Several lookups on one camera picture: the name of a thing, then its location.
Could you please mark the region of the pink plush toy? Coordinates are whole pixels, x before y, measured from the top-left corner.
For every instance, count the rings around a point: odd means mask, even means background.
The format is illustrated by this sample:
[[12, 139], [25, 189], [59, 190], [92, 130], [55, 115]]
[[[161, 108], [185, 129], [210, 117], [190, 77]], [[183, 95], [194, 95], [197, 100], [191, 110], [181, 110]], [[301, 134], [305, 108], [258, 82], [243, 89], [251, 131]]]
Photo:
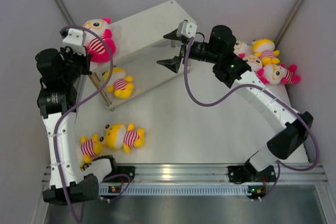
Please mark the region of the pink plush toy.
[[280, 65], [269, 64], [257, 71], [257, 76], [264, 84], [291, 85], [301, 81], [301, 77], [296, 75], [297, 65], [292, 64], [288, 68], [284, 63]]
[[[115, 54], [117, 48], [112, 39], [113, 33], [110, 29], [112, 23], [111, 18], [105, 17], [103, 19], [92, 19], [84, 24], [84, 28], [94, 32], [97, 36], [105, 42], [110, 49], [112, 55]], [[91, 33], [86, 32], [85, 47], [88, 53], [92, 55], [91, 61], [95, 63], [105, 63], [110, 61], [110, 56], [104, 44]]]
[[234, 44], [234, 54], [243, 58], [250, 54], [250, 46], [247, 45], [244, 41], [237, 40]]
[[252, 69], [252, 71], [259, 76], [258, 71], [263, 69], [263, 64], [261, 60], [255, 55], [248, 55], [242, 58]]

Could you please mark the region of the yellow plush toy floor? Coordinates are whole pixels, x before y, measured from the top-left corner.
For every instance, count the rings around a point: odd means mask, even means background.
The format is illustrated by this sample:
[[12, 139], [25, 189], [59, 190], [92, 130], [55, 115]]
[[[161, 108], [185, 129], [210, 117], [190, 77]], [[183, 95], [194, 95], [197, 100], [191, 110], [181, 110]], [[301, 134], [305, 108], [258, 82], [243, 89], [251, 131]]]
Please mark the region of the yellow plush toy floor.
[[145, 129], [136, 129], [133, 123], [107, 124], [104, 130], [104, 144], [112, 150], [123, 149], [130, 153], [132, 148], [141, 148], [145, 143]]

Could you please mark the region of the yellow plush toy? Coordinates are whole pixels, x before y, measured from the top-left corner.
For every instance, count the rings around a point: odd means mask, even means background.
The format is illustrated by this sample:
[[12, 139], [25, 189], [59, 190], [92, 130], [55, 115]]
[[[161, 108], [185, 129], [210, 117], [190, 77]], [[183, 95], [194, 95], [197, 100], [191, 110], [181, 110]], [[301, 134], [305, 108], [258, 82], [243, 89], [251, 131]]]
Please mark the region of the yellow plush toy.
[[93, 134], [91, 138], [81, 136], [80, 143], [83, 160], [80, 167], [86, 169], [92, 163], [94, 158], [102, 154], [104, 137], [99, 136], [97, 133]]
[[124, 69], [114, 66], [112, 76], [104, 89], [118, 99], [128, 99], [134, 89], [133, 77], [128, 76]]

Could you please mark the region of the yellow plush toy corner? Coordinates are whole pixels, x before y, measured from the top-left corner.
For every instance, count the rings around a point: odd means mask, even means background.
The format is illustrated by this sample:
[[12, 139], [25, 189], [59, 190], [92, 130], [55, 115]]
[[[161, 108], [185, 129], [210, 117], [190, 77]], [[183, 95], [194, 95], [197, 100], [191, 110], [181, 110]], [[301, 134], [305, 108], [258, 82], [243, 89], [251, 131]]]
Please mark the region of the yellow plush toy corner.
[[278, 58], [280, 51], [275, 49], [275, 43], [272, 40], [263, 38], [251, 42], [253, 54], [261, 60], [263, 66], [279, 64]]

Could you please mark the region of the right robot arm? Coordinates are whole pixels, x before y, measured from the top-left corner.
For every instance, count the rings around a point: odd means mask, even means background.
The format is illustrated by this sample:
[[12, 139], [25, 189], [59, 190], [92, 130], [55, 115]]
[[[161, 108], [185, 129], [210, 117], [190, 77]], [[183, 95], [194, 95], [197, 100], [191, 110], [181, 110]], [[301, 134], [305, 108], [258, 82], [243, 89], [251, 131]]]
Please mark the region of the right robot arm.
[[159, 60], [157, 63], [174, 73], [178, 73], [180, 66], [186, 66], [189, 60], [213, 64], [213, 74], [230, 91], [216, 102], [202, 103], [193, 96], [185, 73], [184, 83], [192, 101], [203, 107], [212, 107], [237, 92], [264, 117], [275, 133], [244, 165], [237, 167], [238, 173], [231, 173], [231, 182], [252, 182], [269, 175], [267, 169], [273, 163], [286, 160], [308, 136], [313, 136], [312, 115], [309, 112], [295, 111], [262, 83], [251, 67], [234, 53], [236, 37], [229, 27], [213, 27], [207, 42], [195, 41], [197, 34], [195, 23], [187, 20], [179, 23], [177, 29], [163, 36], [164, 39], [181, 42], [179, 55], [172, 59]]

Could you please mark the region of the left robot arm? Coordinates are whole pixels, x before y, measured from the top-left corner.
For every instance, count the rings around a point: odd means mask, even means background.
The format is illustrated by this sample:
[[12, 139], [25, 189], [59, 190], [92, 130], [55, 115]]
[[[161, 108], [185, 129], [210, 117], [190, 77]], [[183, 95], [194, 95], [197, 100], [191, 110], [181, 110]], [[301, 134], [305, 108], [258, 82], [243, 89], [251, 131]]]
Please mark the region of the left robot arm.
[[77, 90], [81, 75], [91, 75], [91, 56], [85, 47], [62, 46], [39, 52], [36, 67], [41, 74], [37, 106], [49, 141], [50, 181], [43, 200], [54, 205], [69, 205], [95, 200], [99, 183], [117, 179], [119, 170], [112, 156], [96, 159], [96, 164], [81, 170], [76, 144], [75, 122]]

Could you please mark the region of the white two-tier shelf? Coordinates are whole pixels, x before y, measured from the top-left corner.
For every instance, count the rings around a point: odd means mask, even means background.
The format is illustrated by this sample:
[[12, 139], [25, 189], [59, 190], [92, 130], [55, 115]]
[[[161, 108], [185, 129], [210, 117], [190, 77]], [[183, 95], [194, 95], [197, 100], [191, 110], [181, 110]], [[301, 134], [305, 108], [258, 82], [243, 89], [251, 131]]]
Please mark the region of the white two-tier shelf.
[[117, 46], [113, 64], [133, 77], [135, 88], [130, 98], [177, 77], [157, 61], [179, 54], [178, 42], [163, 36], [184, 20], [195, 21], [175, 0], [170, 0], [110, 25]]

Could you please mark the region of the yellow plush toy on shelf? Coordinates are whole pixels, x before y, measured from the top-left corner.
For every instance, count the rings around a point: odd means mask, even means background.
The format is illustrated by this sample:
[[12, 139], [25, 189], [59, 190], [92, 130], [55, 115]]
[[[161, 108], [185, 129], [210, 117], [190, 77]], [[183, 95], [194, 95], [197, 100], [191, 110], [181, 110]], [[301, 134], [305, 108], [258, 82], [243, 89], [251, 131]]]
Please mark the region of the yellow plush toy on shelf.
[[128, 76], [124, 69], [114, 66], [112, 76], [104, 89], [118, 99], [128, 99], [134, 89], [133, 77]]

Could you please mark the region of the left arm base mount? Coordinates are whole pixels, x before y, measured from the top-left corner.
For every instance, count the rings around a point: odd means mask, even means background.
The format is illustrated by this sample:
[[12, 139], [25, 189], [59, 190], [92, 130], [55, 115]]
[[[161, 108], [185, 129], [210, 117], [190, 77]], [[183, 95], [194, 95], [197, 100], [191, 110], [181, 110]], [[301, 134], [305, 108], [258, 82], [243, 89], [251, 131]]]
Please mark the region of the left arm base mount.
[[[111, 176], [119, 174], [128, 175], [130, 177], [130, 180], [133, 181], [135, 177], [135, 166], [125, 166], [125, 165], [118, 166], [112, 170]], [[128, 179], [126, 177], [119, 176], [110, 178], [108, 181], [114, 183], [121, 183], [121, 182], [126, 183], [128, 182]]]

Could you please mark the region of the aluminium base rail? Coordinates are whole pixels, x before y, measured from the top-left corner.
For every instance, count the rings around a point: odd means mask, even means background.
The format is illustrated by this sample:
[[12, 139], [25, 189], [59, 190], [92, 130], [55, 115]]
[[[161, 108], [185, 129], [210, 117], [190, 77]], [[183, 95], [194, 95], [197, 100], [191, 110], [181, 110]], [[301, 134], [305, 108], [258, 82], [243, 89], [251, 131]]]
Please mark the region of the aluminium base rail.
[[[105, 182], [93, 187], [93, 197], [111, 201], [125, 196], [247, 196], [262, 199], [274, 185], [318, 185], [327, 183], [322, 165], [310, 171], [295, 171], [273, 165], [275, 182], [235, 184], [228, 178], [228, 166], [223, 164], [178, 164], [135, 166], [135, 177], [109, 175]], [[110, 178], [123, 176], [128, 182], [109, 182]]]

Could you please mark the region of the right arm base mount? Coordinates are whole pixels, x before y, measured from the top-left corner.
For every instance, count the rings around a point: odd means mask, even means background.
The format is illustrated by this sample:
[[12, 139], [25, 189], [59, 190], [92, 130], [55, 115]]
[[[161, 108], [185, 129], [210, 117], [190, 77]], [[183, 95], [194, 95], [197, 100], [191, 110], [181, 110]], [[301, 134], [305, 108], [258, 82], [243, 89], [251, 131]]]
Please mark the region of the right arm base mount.
[[275, 182], [275, 169], [272, 165], [258, 172], [248, 164], [228, 166], [228, 178], [231, 183]]

